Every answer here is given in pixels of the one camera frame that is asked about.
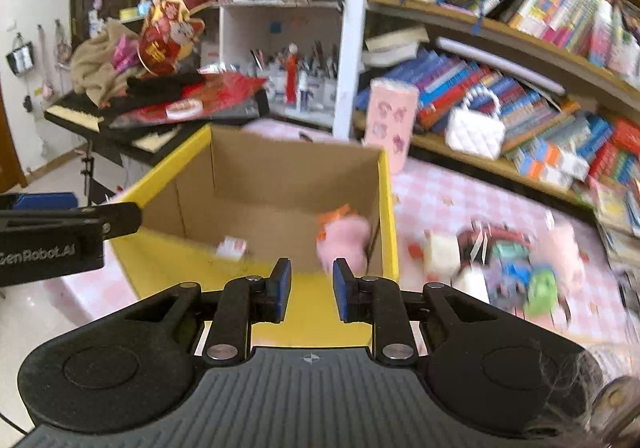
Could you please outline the small white red box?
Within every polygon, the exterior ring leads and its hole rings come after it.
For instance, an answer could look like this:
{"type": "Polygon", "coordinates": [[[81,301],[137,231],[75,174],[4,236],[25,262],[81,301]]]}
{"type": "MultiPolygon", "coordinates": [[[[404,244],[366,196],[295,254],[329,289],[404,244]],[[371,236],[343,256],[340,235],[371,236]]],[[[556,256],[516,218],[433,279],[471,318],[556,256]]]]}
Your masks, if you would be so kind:
{"type": "Polygon", "coordinates": [[[224,240],[216,246],[215,254],[222,259],[239,262],[245,257],[247,251],[247,241],[241,238],[226,236],[224,240]]]}

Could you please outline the pink plush ball toy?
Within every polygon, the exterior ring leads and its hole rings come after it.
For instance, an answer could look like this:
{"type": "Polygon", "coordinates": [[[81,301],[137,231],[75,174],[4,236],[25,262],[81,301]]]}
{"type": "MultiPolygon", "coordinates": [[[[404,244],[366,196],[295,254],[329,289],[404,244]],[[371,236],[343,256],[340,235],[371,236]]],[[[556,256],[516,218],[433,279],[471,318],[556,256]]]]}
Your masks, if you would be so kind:
{"type": "Polygon", "coordinates": [[[316,238],[318,259],[323,270],[331,276],[333,263],[344,259],[354,275],[367,272],[367,247],[371,238],[369,221],[350,205],[322,214],[316,238]]]}

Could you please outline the cream foam cube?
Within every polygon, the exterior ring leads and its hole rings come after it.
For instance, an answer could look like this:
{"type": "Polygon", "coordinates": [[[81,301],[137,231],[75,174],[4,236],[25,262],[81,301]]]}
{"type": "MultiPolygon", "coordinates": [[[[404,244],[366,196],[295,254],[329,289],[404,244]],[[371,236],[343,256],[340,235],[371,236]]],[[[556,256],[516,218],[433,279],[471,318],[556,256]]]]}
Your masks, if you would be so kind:
{"type": "Polygon", "coordinates": [[[455,235],[427,231],[423,248],[423,269],[427,281],[449,281],[460,268],[460,248],[455,235]]]}

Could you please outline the white power adapter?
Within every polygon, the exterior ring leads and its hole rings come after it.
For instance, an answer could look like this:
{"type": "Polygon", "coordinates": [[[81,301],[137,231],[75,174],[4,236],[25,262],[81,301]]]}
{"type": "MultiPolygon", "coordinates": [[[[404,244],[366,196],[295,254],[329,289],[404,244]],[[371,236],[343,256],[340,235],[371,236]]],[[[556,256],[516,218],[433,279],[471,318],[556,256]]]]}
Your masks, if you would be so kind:
{"type": "Polygon", "coordinates": [[[451,286],[470,297],[489,303],[488,289],[483,271],[474,265],[465,266],[454,278],[451,286]]]}

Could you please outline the black binder clip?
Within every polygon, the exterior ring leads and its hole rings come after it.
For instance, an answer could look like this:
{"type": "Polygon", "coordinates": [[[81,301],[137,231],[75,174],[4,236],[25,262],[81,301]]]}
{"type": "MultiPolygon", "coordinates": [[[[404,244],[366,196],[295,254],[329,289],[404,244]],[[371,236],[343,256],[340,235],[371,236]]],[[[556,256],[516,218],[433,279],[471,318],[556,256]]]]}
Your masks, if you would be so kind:
{"type": "Polygon", "coordinates": [[[457,235],[462,263],[488,266],[497,227],[489,223],[473,222],[457,235]]]}

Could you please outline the blue toy fun truck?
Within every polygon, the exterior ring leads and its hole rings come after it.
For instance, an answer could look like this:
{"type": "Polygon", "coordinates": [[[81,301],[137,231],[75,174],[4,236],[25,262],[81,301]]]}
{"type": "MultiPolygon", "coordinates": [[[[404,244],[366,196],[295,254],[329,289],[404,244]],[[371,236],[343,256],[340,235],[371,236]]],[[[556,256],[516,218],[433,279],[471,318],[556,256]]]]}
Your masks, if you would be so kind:
{"type": "Polygon", "coordinates": [[[491,295],[496,300],[523,301],[526,298],[532,265],[529,247],[498,240],[490,249],[491,295]]]}

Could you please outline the green frog figure blue cap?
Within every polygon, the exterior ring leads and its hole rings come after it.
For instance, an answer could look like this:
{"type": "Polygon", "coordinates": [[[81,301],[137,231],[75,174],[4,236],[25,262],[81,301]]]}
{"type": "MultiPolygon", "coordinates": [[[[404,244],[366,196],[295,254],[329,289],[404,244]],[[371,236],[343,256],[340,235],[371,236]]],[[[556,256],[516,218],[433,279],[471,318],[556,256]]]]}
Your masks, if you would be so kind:
{"type": "Polygon", "coordinates": [[[549,267],[541,267],[532,272],[527,287],[523,312],[527,317],[549,314],[558,304],[558,285],[554,272],[549,267]]]}

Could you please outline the pink plush pig toy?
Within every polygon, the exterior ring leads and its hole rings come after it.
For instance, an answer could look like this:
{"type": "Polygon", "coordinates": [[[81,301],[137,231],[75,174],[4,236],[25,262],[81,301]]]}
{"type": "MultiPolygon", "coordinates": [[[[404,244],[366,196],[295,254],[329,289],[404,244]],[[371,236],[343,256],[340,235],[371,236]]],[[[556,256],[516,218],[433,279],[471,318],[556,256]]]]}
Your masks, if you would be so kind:
{"type": "Polygon", "coordinates": [[[565,295],[577,292],[585,281],[586,268],[575,238],[573,225],[555,220],[551,211],[544,216],[544,228],[537,234],[530,263],[552,269],[565,295]]]}

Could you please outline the black yamaha keyboard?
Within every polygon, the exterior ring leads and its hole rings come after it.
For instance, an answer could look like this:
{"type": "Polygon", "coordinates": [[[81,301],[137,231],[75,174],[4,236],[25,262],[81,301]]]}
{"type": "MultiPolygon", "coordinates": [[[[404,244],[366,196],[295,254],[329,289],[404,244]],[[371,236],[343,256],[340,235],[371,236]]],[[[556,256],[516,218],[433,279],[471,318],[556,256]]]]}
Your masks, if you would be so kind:
{"type": "Polygon", "coordinates": [[[258,91],[249,102],[216,113],[212,119],[125,129],[111,129],[104,122],[99,108],[85,94],[70,92],[43,112],[44,119],[85,138],[104,157],[120,153],[150,167],[164,160],[204,125],[215,123],[242,127],[268,115],[269,103],[265,90],[258,91]]]}

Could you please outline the pink sticker cylinder box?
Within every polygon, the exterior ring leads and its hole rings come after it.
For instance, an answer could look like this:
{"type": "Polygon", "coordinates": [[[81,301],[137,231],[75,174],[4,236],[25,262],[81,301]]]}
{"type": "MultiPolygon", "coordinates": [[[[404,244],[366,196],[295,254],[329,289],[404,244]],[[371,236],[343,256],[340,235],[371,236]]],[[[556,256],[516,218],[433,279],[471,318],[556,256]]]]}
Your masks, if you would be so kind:
{"type": "Polygon", "coordinates": [[[370,83],[362,142],[385,151],[390,175],[398,174],[406,163],[419,94],[418,88],[407,82],[377,78],[370,83]]]}

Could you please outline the round tape roll on keyboard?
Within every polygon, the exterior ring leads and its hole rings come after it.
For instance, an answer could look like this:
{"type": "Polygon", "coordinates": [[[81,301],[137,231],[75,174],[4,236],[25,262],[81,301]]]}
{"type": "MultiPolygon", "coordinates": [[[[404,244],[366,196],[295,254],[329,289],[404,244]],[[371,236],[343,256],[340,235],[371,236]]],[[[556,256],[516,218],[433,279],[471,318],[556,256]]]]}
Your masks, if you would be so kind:
{"type": "Polygon", "coordinates": [[[203,103],[196,98],[173,102],[165,107],[166,117],[169,120],[186,121],[194,119],[203,110],[203,103]]]}

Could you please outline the orange blue medicine box lower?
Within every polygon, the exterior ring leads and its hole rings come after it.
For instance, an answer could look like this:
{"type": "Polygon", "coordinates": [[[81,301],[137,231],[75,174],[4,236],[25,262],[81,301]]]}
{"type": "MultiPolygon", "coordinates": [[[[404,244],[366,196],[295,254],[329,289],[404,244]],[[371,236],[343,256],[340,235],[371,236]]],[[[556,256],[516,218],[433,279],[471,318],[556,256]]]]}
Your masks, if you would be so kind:
{"type": "Polygon", "coordinates": [[[514,159],[514,167],[518,174],[562,190],[569,190],[573,184],[570,175],[534,159],[529,153],[519,153],[514,159]]]}

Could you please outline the orange blue medicine box upper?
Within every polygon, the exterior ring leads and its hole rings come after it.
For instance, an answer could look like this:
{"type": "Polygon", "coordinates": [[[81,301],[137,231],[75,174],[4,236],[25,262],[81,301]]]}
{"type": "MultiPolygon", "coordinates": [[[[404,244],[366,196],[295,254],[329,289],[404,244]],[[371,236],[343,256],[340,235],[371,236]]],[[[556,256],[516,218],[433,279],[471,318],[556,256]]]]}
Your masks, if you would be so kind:
{"type": "Polygon", "coordinates": [[[587,179],[590,165],[573,148],[562,148],[545,139],[535,138],[529,145],[528,153],[534,160],[570,175],[577,181],[587,179]]]}

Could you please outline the wooden bookshelf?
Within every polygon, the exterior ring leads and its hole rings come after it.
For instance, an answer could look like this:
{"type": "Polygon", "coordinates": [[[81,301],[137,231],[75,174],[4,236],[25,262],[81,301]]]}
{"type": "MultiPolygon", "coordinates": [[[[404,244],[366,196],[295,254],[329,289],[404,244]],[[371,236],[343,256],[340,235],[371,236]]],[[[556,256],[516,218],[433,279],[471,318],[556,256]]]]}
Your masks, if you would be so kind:
{"type": "MultiPolygon", "coordinates": [[[[639,0],[629,1],[634,5],[639,3],[639,0]]],[[[522,34],[498,20],[486,19],[478,24],[472,15],[453,8],[401,0],[367,0],[367,10],[386,16],[392,23],[408,20],[425,25],[433,44],[439,38],[454,40],[534,71],[564,88],[562,106],[567,109],[608,107],[634,122],[639,121],[639,91],[633,86],[612,72],[590,64],[585,58],[522,34]]],[[[590,207],[588,194],[560,190],[526,179],[516,173],[513,164],[506,159],[488,161],[459,155],[449,150],[441,137],[425,134],[418,135],[413,145],[422,153],[443,156],[446,162],[457,162],[458,169],[468,169],[477,179],[516,191],[571,215],[586,212],[590,207]]]]}

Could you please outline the red gold fortune god decoration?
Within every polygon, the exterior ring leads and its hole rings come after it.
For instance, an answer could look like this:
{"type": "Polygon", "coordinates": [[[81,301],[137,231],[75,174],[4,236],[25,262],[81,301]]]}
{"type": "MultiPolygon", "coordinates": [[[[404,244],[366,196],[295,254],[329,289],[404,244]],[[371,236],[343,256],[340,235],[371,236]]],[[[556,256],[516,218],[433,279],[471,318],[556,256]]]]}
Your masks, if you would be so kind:
{"type": "Polygon", "coordinates": [[[194,16],[215,0],[149,0],[138,44],[140,63],[153,76],[171,75],[205,29],[194,16]]]}

